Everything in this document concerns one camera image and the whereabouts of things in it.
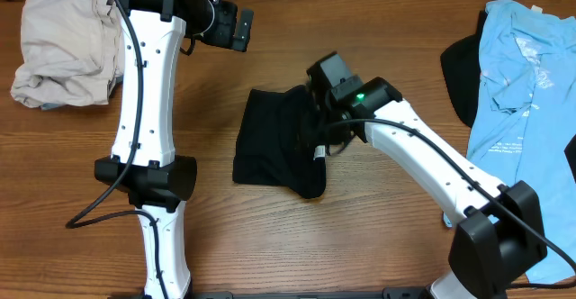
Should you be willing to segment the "black t-shirt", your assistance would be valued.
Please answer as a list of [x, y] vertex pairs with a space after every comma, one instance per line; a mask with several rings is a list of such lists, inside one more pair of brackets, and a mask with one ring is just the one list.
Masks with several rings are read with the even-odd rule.
[[305, 86], [283, 93], [251, 90], [236, 142], [233, 181], [286, 186], [305, 199], [322, 196], [325, 149], [314, 138], [319, 117]]

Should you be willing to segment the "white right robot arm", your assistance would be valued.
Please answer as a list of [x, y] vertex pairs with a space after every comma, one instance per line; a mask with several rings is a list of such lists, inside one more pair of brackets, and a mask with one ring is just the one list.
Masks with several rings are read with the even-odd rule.
[[368, 82], [332, 52], [306, 71], [320, 111], [320, 137], [357, 137], [399, 164], [438, 204], [455, 232], [449, 272], [424, 298], [504, 298], [512, 283], [547, 255], [536, 191], [506, 185], [452, 148], [382, 77]]

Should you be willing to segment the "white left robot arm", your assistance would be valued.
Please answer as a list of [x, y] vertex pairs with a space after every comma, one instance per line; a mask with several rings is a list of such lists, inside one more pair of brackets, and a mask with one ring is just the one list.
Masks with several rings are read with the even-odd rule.
[[109, 156], [95, 177], [129, 197], [139, 219], [147, 281], [143, 298], [185, 299], [185, 206], [197, 176], [195, 158], [176, 154], [173, 105], [183, 40], [244, 52], [253, 12], [225, 0], [118, 0], [124, 43], [121, 114]]

